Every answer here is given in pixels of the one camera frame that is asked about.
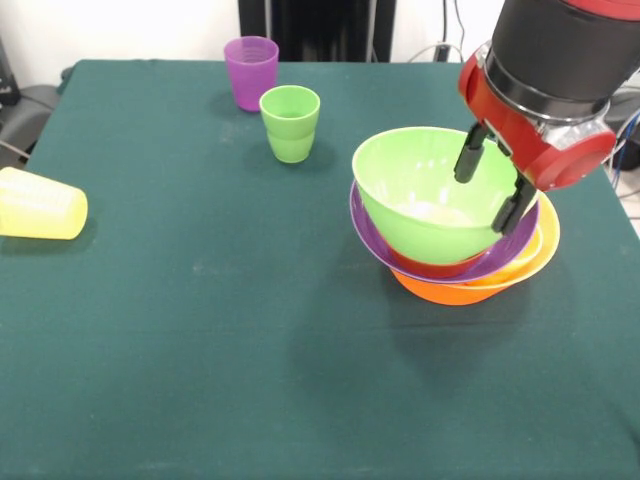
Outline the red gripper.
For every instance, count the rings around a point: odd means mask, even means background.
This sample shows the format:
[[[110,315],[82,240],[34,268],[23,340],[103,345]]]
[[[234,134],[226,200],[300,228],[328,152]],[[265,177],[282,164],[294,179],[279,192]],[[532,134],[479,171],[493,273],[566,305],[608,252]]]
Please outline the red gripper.
[[[577,123],[553,124],[508,104],[487,76],[488,56],[487,49],[477,50],[463,66],[458,81],[460,94],[479,122],[466,136],[454,178],[459,183],[472,180],[489,129],[521,173],[514,193],[504,200],[491,224],[495,233],[508,235],[535,202],[536,188],[548,191],[579,182],[610,154],[616,135],[602,115]]]

